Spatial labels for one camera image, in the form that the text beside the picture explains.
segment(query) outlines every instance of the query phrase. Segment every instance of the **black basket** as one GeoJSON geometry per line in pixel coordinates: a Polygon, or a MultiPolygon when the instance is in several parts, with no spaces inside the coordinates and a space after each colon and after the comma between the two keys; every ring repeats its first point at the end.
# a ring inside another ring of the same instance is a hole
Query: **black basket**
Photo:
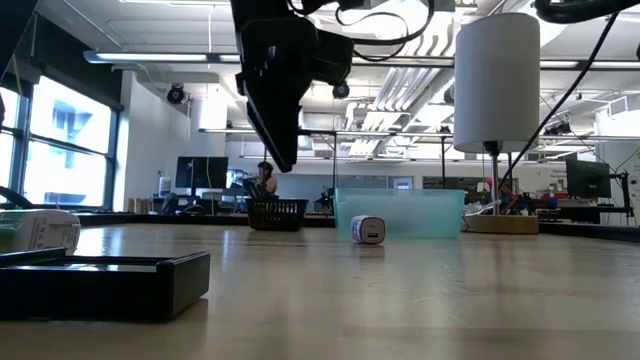
{"type": "Polygon", "coordinates": [[[255,230],[298,231],[309,200],[247,199],[249,226],[255,230]]]}

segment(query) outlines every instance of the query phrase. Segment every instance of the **table surface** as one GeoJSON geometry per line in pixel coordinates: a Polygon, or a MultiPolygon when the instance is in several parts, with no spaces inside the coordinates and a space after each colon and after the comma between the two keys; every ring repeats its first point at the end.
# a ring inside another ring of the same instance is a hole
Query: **table surface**
{"type": "Polygon", "coordinates": [[[638,359],[640,247],[462,235],[364,247],[334,229],[127,225],[77,254],[212,254],[170,324],[2,322],[2,359],[638,359]]]}

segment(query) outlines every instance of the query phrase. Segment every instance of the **computer monitor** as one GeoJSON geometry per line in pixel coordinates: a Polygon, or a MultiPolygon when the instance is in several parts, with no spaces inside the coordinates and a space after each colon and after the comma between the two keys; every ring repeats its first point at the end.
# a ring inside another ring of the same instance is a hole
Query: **computer monitor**
{"type": "Polygon", "coordinates": [[[228,166],[229,158],[226,157],[179,157],[176,187],[190,188],[194,196],[198,188],[226,189],[228,166]]]}
{"type": "Polygon", "coordinates": [[[611,197],[609,165],[590,161],[567,160],[569,196],[611,197]]]}

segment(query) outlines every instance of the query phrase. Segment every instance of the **black plastic tray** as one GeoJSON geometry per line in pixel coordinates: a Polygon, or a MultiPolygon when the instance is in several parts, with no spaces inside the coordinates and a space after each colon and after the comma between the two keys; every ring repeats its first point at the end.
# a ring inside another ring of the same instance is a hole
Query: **black plastic tray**
{"type": "Polygon", "coordinates": [[[210,255],[0,255],[0,319],[167,322],[209,291],[210,255]]]}

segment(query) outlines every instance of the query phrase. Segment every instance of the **teal plastic container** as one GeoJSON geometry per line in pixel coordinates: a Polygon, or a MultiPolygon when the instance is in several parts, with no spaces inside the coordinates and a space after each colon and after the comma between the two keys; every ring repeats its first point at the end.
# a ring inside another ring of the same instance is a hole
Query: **teal plastic container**
{"type": "Polygon", "coordinates": [[[387,238],[456,239],[464,207],[462,190],[337,189],[340,237],[351,238],[351,219],[384,220],[387,238]]]}

